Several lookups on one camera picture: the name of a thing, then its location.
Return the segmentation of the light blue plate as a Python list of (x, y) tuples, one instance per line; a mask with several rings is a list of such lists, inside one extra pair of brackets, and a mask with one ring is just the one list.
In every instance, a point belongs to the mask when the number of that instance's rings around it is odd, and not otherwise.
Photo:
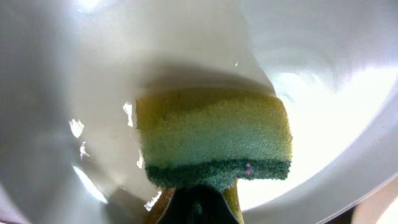
[(140, 223), (126, 106), (203, 77), (272, 84), (286, 180), (242, 180), (246, 223), (320, 223), (397, 175), (396, 1), (2, 1), (1, 217)]

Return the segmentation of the green yellow sponge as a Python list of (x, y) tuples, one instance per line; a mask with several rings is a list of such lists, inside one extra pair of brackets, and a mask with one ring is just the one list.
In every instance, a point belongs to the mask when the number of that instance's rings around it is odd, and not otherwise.
[(238, 179), (288, 177), (292, 135), (276, 96), (223, 88), (171, 90), (139, 98), (136, 116), (149, 181), (167, 193), (210, 186), (239, 223)]

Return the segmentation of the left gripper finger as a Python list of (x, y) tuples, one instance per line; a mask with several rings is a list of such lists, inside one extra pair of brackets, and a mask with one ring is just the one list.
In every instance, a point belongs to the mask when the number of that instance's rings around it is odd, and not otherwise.
[(223, 194), (196, 185), (175, 191), (157, 224), (238, 224)]

